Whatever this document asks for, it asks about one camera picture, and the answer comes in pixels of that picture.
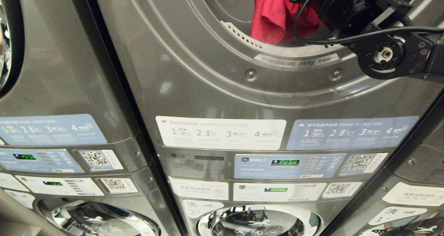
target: washing machine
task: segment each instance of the washing machine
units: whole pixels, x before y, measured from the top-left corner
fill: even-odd
[[[191,235],[319,235],[443,87],[251,38],[254,0],[97,1]],[[442,24],[440,0],[408,1]]]
[[[325,235],[444,233],[443,107],[441,99]]]
[[[181,235],[87,0],[1,4],[0,187],[68,235]]]

